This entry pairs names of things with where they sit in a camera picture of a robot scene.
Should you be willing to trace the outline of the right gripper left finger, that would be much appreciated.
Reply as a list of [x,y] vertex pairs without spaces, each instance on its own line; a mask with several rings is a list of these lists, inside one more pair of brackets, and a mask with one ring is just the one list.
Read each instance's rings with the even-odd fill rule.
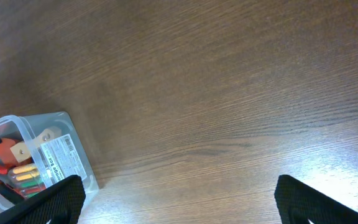
[[0,224],[77,224],[86,194],[81,177],[71,175],[0,213]]

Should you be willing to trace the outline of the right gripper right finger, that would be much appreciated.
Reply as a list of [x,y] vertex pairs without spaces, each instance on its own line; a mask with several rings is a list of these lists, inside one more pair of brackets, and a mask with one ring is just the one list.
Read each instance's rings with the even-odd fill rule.
[[290,175],[280,175],[274,192],[283,224],[358,224],[358,212]]

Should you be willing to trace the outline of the clear case of screwdrivers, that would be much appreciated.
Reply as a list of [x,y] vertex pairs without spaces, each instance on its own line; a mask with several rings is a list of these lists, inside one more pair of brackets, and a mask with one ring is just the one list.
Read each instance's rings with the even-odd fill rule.
[[30,198],[46,189],[34,163],[19,166],[8,172],[13,189],[24,198]]

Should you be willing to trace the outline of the orange-black needle-nose pliers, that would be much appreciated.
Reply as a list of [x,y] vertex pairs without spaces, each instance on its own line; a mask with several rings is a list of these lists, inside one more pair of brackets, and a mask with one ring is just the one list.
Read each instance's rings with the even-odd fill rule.
[[4,197],[9,202],[17,205],[25,200],[25,198],[17,193],[15,190],[6,185],[3,181],[0,180],[0,195]]

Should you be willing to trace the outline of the orange scraper with wooden handle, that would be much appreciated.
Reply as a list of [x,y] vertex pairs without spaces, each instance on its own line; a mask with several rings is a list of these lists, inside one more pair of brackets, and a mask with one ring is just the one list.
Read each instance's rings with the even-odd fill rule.
[[[44,129],[35,139],[35,147],[56,139],[62,135],[62,130],[56,126]],[[30,149],[24,141],[18,141],[8,138],[0,139],[0,165],[18,166],[29,162],[31,158]]]

